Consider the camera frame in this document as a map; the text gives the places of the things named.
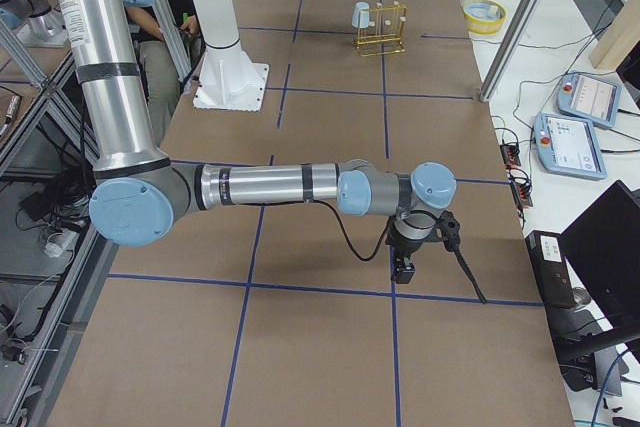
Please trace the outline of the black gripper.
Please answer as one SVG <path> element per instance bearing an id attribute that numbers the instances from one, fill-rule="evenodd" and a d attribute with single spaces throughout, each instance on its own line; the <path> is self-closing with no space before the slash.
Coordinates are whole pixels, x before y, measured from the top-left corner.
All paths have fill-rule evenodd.
<path id="1" fill-rule="evenodd" d="M 421 239 L 409 239 L 397 229 L 391 229 L 387 233 L 386 244 L 391 250 L 392 274 L 391 280 L 395 283 L 409 283 L 415 273 L 415 266 L 411 262 L 411 255 L 418 251 L 424 243 L 437 243 L 440 241 L 435 230 Z"/>

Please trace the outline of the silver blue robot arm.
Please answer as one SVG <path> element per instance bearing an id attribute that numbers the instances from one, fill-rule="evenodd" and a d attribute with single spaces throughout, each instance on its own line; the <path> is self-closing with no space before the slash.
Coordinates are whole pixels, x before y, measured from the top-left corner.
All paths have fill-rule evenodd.
<path id="1" fill-rule="evenodd" d="M 151 127 L 124 9 L 132 0 L 58 1 L 99 147 L 89 212 L 105 238 L 140 247 L 196 211 L 316 203 L 336 217 L 384 216 L 379 241 L 392 249 L 391 278 L 398 284 L 411 280 L 411 257 L 422 244 L 440 242 L 459 252 L 459 225 L 448 209 L 456 180 L 438 163 L 424 163 L 410 174 L 381 172 L 364 160 L 262 167 L 174 164 Z"/>

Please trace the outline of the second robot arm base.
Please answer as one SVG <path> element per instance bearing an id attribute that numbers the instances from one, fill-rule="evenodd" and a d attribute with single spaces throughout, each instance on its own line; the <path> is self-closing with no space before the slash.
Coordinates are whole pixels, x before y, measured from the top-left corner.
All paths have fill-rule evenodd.
<path id="1" fill-rule="evenodd" d="M 1 20 L 27 47 L 62 48 L 68 43 L 62 14 L 48 0 L 1 0 Z"/>

